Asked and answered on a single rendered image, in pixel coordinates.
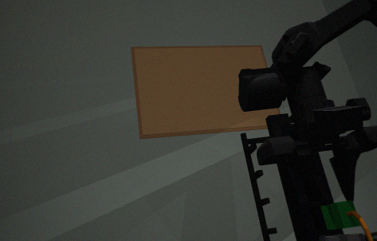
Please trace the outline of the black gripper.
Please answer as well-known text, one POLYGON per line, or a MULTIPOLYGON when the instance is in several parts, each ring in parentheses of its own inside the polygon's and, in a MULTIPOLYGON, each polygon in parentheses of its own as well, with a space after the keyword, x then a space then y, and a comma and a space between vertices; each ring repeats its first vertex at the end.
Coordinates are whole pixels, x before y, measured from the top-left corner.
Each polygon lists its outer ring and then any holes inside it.
POLYGON ((289 122, 294 123, 298 139, 294 142, 291 136, 268 138, 258 148, 257 160, 259 165, 277 164, 282 156, 286 156, 288 163, 285 167, 292 168, 326 206, 329 199, 319 169, 318 152, 332 150, 334 157, 329 161, 340 189, 346 200, 353 201, 356 161, 360 153, 377 148, 377 125, 354 130, 346 136, 319 131, 306 136, 302 123, 304 104, 312 102, 314 108, 320 108, 324 107, 324 100, 327 97, 314 96, 293 103, 289 122))

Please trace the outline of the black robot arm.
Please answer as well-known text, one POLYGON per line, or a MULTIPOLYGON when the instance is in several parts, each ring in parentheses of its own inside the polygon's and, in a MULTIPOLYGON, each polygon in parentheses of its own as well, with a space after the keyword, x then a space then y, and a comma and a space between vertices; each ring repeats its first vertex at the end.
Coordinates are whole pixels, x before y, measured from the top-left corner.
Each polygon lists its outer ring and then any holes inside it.
MULTIPOLYGON (((238 101, 242 111, 277 109, 286 97, 289 107, 307 97, 326 97, 321 80, 331 68, 317 61, 312 66, 302 66, 322 46, 363 20, 377 27, 377 0, 351 0, 316 22, 287 29, 272 52, 270 68, 240 71, 238 101)), ((363 130, 363 121, 371 118, 365 97, 348 99, 345 106, 335 107, 332 100, 323 103, 320 108, 314 108, 312 102, 304 104, 302 123, 306 136, 315 135, 316 131, 342 134, 363 130)))

